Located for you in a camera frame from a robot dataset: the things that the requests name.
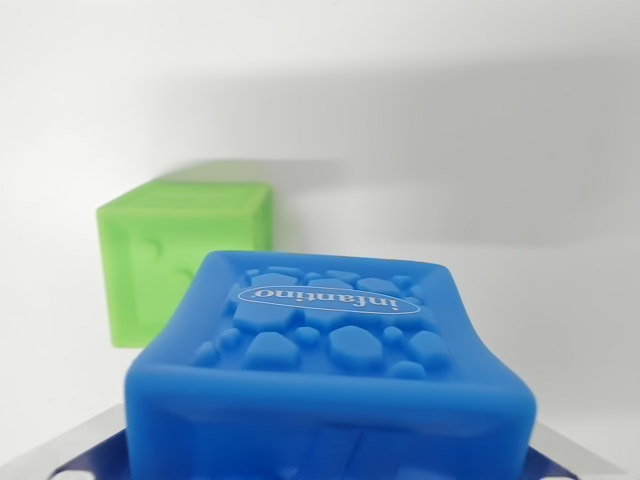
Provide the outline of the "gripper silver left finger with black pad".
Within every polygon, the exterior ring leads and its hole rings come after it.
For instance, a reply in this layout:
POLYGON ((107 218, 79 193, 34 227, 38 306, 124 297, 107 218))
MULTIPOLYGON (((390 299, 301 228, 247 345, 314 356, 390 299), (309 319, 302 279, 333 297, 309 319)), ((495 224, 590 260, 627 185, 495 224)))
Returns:
POLYGON ((14 479, 49 479, 54 471, 121 431, 124 406, 117 404, 13 460, 14 479))

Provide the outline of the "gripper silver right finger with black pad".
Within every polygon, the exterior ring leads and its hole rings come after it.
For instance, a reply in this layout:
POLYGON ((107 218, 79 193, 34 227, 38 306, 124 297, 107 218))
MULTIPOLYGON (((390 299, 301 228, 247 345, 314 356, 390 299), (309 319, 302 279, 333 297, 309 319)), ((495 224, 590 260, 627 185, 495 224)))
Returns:
POLYGON ((626 473, 619 467, 541 422, 535 423, 532 433, 532 447, 568 469, 579 479, 626 478, 626 473))

